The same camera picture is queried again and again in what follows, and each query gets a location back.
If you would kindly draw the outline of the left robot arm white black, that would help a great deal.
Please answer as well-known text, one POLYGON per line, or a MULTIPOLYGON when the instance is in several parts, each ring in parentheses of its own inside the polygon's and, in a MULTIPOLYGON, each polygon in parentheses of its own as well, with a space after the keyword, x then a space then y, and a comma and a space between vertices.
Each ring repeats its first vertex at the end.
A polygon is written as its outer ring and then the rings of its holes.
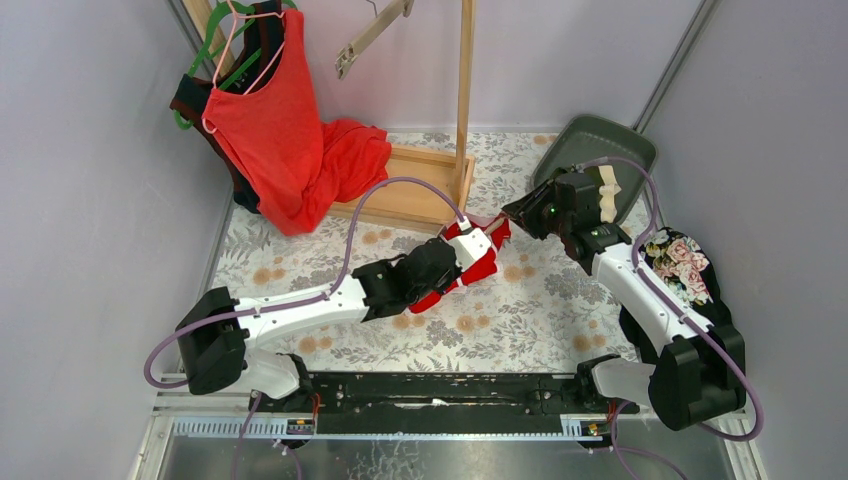
POLYGON ((270 351, 282 337, 334 324, 393 317, 445 292, 474 262, 458 239, 436 237, 408 254, 379 260, 339 283, 237 300, 225 287, 206 292, 175 333, 184 387, 208 395, 239 386, 275 400, 311 391, 304 361, 270 351))

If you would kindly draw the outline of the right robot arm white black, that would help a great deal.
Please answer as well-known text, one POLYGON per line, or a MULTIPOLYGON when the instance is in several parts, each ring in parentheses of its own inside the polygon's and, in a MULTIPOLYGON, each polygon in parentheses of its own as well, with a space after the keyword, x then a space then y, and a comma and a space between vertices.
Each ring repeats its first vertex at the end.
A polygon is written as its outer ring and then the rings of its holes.
POLYGON ((502 214, 534 239, 553 235, 566 254, 608 289, 633 320, 642 361, 607 355, 579 364, 581 393, 650 407, 675 431, 741 409, 745 344, 673 294, 614 222, 620 191, 608 166, 558 169, 502 214))

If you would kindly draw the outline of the red underwear with white lettering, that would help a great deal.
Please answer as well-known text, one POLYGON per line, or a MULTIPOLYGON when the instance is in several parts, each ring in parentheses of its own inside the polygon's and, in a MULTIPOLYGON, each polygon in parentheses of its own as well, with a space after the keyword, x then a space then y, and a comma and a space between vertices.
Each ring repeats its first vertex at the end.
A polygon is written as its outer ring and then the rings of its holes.
MULTIPOLYGON (((484 231, 484 229, 497 217, 485 218, 470 215, 469 219, 475 227, 479 227, 481 230, 484 231)), ((493 243, 493 249, 490 250, 483 259, 476 262, 469 270, 462 272, 461 275, 443 291, 434 291, 432 293, 429 293, 417 303, 409 306, 408 311, 413 314, 420 314, 422 312, 425 312, 426 310, 429 310, 430 308, 437 305, 445 295, 448 295, 449 293, 455 290, 462 291, 465 287, 497 273, 499 270, 499 266, 497 263, 498 252, 503 246, 503 244, 511 238, 509 222, 506 220, 503 225, 501 225, 497 230, 495 230, 488 236, 490 237, 493 243)))

